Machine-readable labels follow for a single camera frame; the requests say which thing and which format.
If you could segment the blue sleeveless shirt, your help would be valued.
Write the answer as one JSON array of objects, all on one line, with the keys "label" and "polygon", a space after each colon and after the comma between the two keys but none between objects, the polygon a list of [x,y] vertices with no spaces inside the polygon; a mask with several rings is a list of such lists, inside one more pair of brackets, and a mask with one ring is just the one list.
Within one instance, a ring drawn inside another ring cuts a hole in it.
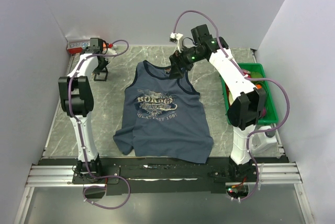
[{"label": "blue sleeveless shirt", "polygon": [[214,144],[200,93],[188,76],[170,79],[171,67],[144,60],[125,89],[121,129],[113,140],[119,151],[136,156],[168,156],[206,163]]}]

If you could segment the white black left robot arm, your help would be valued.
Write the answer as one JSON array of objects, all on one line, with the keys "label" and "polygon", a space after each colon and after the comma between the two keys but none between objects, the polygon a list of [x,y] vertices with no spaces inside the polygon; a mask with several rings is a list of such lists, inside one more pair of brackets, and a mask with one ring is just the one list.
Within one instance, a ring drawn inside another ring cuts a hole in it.
[{"label": "white black left robot arm", "polygon": [[70,118],[78,147],[74,175],[91,183],[100,182],[104,171],[93,139],[94,98],[88,76],[105,67],[105,46],[104,40],[91,38],[74,69],[58,79],[61,108]]}]

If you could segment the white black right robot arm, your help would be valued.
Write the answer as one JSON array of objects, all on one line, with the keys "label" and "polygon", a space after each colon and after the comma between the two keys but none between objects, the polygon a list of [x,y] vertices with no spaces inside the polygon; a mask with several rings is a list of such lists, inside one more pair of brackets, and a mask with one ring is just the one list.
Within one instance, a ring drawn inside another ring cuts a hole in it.
[{"label": "white black right robot arm", "polygon": [[183,44],[184,36],[172,32],[170,41],[177,50],[169,57],[171,63],[170,79],[181,79],[191,70],[194,63],[207,60],[220,74],[229,88],[232,104],[227,117],[233,126],[233,148],[229,165],[224,175],[234,181],[241,181],[248,173],[253,173],[250,163],[250,145],[248,134],[254,131],[263,112],[266,91],[257,88],[238,67],[232,53],[222,37],[214,38],[207,25],[191,30],[194,45],[187,48]]}]

